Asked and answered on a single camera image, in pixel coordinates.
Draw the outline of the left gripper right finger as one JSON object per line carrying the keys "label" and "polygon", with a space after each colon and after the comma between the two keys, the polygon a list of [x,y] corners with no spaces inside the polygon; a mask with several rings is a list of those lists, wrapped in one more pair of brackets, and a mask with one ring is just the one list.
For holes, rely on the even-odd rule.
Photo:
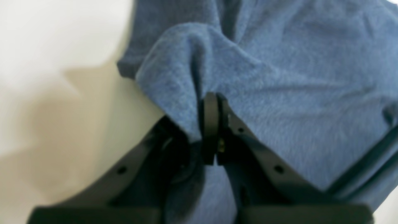
{"label": "left gripper right finger", "polygon": [[201,155],[227,172],[237,224],[373,224],[363,204],[341,202],[304,180],[263,145],[220,93],[202,101]]}

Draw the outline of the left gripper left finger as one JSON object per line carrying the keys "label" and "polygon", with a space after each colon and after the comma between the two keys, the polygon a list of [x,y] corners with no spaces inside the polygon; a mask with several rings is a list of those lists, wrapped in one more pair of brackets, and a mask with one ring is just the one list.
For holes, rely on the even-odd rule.
{"label": "left gripper left finger", "polygon": [[36,207],[29,224],[166,224],[174,181],[194,172],[199,142],[192,143],[168,117],[98,180],[54,205]]}

